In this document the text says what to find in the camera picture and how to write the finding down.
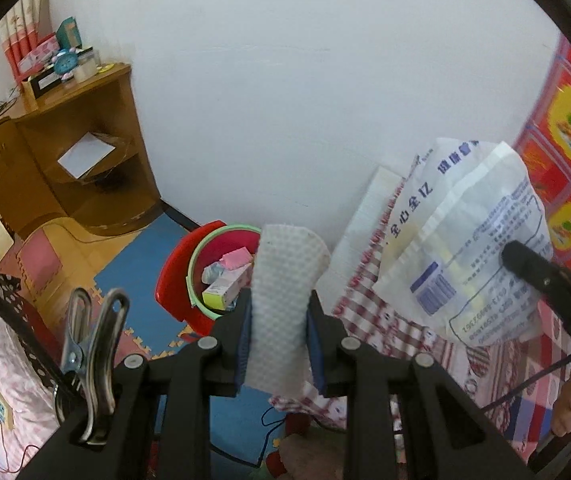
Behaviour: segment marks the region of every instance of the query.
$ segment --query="silver screw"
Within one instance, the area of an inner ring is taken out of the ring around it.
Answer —
[[[202,337],[197,344],[201,350],[212,350],[213,348],[216,348],[216,346],[219,344],[219,341],[217,341],[216,337],[207,335]]]
[[[361,346],[361,341],[356,337],[344,337],[341,340],[341,346],[346,350],[356,350]]]
[[[414,360],[422,368],[430,368],[435,363],[435,358],[425,352],[417,354]]]
[[[139,354],[130,354],[124,359],[124,365],[126,365],[126,368],[130,368],[131,370],[138,368],[142,364],[144,364],[144,357]]]

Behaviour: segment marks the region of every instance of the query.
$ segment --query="blue alarm clock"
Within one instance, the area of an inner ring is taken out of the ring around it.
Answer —
[[[72,72],[72,69],[79,64],[79,58],[73,48],[60,50],[54,55],[52,61],[54,63],[54,72],[60,76]]]

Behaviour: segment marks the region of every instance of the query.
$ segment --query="baseboard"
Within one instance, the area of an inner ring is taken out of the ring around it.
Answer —
[[[194,231],[198,227],[201,227],[198,223],[196,223],[193,219],[188,218],[185,216],[181,211],[177,211],[173,208],[170,204],[166,204],[162,200],[162,207],[163,212],[172,218],[177,224],[179,224],[184,229],[188,231]]]

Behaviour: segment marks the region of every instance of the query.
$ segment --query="curtain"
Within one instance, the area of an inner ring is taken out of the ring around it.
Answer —
[[[19,0],[0,21],[0,37],[12,75],[21,84],[19,62],[38,45],[41,0]]]

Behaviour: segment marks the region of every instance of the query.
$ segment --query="pink tissue package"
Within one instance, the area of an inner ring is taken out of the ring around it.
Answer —
[[[245,247],[224,254],[220,262],[227,270],[234,270],[252,262],[252,254]]]

